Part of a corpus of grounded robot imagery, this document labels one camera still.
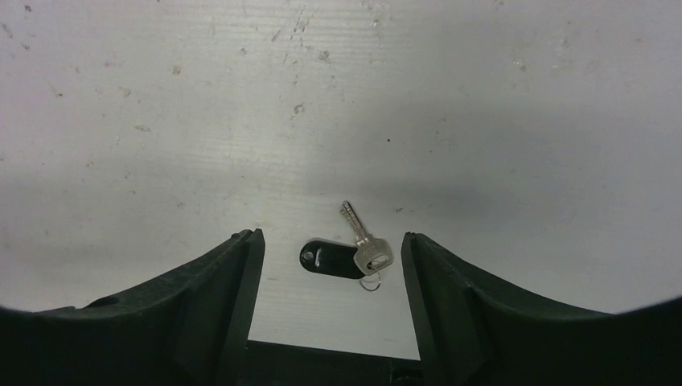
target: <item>key head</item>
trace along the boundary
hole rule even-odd
[[[371,238],[358,243],[358,252],[353,256],[353,261],[362,273],[371,276],[393,263],[393,252],[386,240]]]

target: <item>key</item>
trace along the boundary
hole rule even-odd
[[[355,231],[355,243],[358,252],[353,256],[353,261],[358,269],[366,276],[371,276],[393,263],[391,246],[384,239],[376,239],[364,227],[362,221],[348,201],[341,204],[341,214],[346,217],[348,223]]]

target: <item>white table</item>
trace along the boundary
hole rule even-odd
[[[682,5],[0,2],[0,303],[84,306],[243,228],[251,339],[418,358],[400,260],[369,294],[298,263],[424,232],[544,296],[682,294]]]

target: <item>key ring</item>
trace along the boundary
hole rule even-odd
[[[379,287],[381,287],[381,273],[379,273],[379,271],[376,271],[376,275],[379,277],[379,283],[374,288],[369,288],[364,284],[364,277],[362,279],[358,280],[358,282],[360,283],[360,286],[363,287],[363,290],[365,290],[367,292],[374,292],[374,291],[378,290]]]

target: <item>scratched white surface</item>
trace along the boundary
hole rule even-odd
[[[417,358],[398,260],[309,274],[349,199],[529,290],[682,294],[682,4],[0,1],[0,303],[84,306],[243,228],[251,339]]]

